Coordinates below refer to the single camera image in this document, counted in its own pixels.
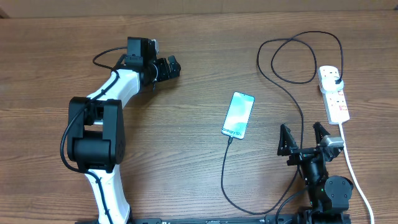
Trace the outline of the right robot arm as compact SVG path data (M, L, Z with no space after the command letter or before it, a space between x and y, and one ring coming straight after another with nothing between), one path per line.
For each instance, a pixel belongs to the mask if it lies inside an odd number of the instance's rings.
M277 154L287 156L288 166L300 168L305 187L290 196L282 207L295 197L308 193L309 207L301 207L294 215L285 215L284 220L290 223L350 223L349 200L354 189L352 181L346 177L329 176L326 163L331 162L343 151L344 140L332 136L319 122L313 125L316 146L301 149L297 146L290 129L280 126L280 140Z

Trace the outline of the Samsung Galaxy smartphone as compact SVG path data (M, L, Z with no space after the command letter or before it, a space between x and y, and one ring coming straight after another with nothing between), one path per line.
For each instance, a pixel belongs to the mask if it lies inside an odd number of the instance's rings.
M243 139L254 105L255 97L234 92L221 133L236 139Z

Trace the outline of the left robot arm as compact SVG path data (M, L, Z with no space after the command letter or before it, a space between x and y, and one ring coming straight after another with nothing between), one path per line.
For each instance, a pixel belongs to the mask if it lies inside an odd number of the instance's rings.
M64 166L84 174L98 207L95 223L134 223L124 194L120 164L126 149L123 109L141 88L177 78L176 58L158 58L155 39L128 37L122 54L107 66L110 78L86 97L73 97L60 142Z

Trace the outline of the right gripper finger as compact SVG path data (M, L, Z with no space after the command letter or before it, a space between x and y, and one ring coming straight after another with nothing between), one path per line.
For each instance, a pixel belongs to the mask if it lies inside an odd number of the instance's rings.
M320 122L316 122L313 125L313 129L315 132L316 144L318 146L326 146L330 133L321 125Z
M294 151L298 150L299 147L295 142L295 139L290 133L290 129L285 125L281 124L280 126L280 139L279 146L277 149L278 156L289 156Z

